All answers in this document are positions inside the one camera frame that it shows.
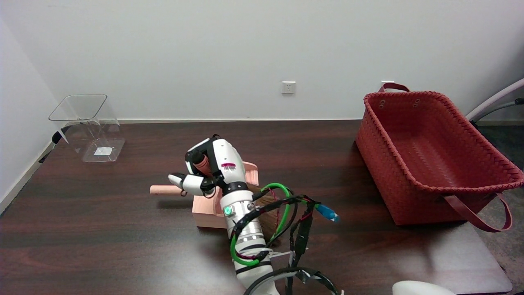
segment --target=broom bristles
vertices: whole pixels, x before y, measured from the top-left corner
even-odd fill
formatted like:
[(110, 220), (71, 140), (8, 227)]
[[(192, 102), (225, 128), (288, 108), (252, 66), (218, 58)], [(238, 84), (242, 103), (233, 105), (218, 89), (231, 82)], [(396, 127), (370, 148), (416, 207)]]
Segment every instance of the broom bristles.
[[(250, 184), (247, 184), (247, 188), (253, 192), (256, 193), (261, 190), (260, 187)], [(270, 203), (273, 203), (275, 198), (272, 195), (265, 195), (262, 198), (258, 199), (255, 203), (257, 206), (266, 206)], [(258, 217), (258, 221), (260, 222), (260, 225), (262, 227), (262, 233), (264, 234), (264, 240), (266, 240), (266, 243), (269, 242), (275, 231), (277, 230), (277, 219), (278, 219), (278, 210), (273, 210), (266, 212), (260, 217)], [(278, 246), (279, 239), (276, 239), (273, 243), (274, 246)]]

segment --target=green cable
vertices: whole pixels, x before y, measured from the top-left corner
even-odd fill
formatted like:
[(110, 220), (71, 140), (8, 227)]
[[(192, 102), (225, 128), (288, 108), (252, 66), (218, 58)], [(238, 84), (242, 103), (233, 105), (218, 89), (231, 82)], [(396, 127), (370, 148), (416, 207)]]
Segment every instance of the green cable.
[(240, 258), (239, 256), (237, 256), (236, 255), (235, 245), (236, 245), (236, 236), (233, 236), (233, 238), (231, 239), (231, 248), (230, 248), (231, 257), (233, 257), (233, 260), (235, 260), (236, 262), (240, 263), (241, 265), (246, 265), (246, 266), (257, 265), (260, 262), (260, 261), (258, 261), (258, 259), (255, 259), (253, 261), (247, 261), (247, 260), (244, 260), (244, 259)]
[[(276, 182), (270, 183), (264, 186), (261, 189), (261, 191), (267, 188), (279, 188), (284, 191), (286, 198), (289, 198), (291, 196), (287, 187), (285, 187), (284, 185), (280, 183), (276, 183)], [(289, 204), (286, 204), (286, 208), (284, 209), (284, 214), (282, 215), (282, 220), (280, 221), (280, 224), (278, 225), (277, 230), (273, 234), (273, 237), (275, 237), (282, 230), (282, 228), (284, 227), (284, 224), (286, 223), (286, 219), (288, 218), (288, 215), (289, 215)], [(235, 245), (236, 245), (236, 235), (234, 235), (233, 238), (231, 239), (230, 252), (231, 252), (231, 257), (233, 257), (233, 260), (235, 260), (237, 263), (241, 265), (246, 265), (246, 266), (253, 266), (253, 265), (257, 265), (260, 263), (258, 259), (255, 259), (253, 261), (247, 261), (237, 256)]]
[[(288, 188), (286, 186), (284, 186), (283, 184), (280, 184), (280, 183), (277, 183), (277, 182), (273, 182), (273, 183), (270, 183), (270, 184), (264, 186), (262, 188), (262, 191), (267, 189), (267, 188), (275, 188), (275, 187), (283, 190), (284, 194), (286, 195), (286, 198), (289, 198), (291, 196), (289, 194)], [(278, 224), (277, 230), (275, 230), (275, 233), (271, 237), (272, 239), (274, 237), (276, 237), (280, 233), (280, 231), (284, 228), (284, 225), (286, 224), (286, 220), (288, 219), (288, 215), (289, 215), (289, 204), (286, 204), (286, 206), (284, 208), (284, 214), (282, 215), (282, 219), (280, 220), (280, 223)]]

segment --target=gray carpet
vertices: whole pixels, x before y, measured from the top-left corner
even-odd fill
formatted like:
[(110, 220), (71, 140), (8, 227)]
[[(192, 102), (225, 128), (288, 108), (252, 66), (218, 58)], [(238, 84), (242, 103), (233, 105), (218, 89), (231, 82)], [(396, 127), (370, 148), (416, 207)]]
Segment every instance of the gray carpet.
[[(478, 129), (508, 159), (520, 169), (524, 168), (524, 126), (480, 126)], [(513, 290), (509, 294), (517, 294), (524, 291), (524, 188), (505, 191), (504, 196), (513, 214), (513, 228), (496, 234), (477, 232), (511, 280)], [(490, 224), (504, 224), (500, 202), (491, 202), (479, 215)]]

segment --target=green led light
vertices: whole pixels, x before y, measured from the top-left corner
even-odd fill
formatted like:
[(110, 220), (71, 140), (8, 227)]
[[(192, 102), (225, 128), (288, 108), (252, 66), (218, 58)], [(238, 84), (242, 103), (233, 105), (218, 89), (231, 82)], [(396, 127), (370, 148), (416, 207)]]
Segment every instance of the green led light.
[(231, 213), (233, 213), (233, 209), (231, 207), (227, 206), (224, 208), (225, 215), (231, 215)]

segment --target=white wall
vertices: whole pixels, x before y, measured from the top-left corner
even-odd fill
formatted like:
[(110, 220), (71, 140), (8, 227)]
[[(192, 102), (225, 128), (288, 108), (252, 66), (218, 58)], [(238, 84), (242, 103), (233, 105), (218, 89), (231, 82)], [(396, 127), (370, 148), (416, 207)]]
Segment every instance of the white wall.
[(1, 19), (0, 36), (1, 213), (30, 176), (26, 172), (51, 142), (55, 129), (47, 116), (56, 102)]
[[(121, 119), (356, 119), (381, 80), (473, 110), (524, 77), (523, 11), (522, 0), (3, 0), (1, 13), (55, 97), (105, 93)], [(281, 80), (297, 81), (294, 97)]]

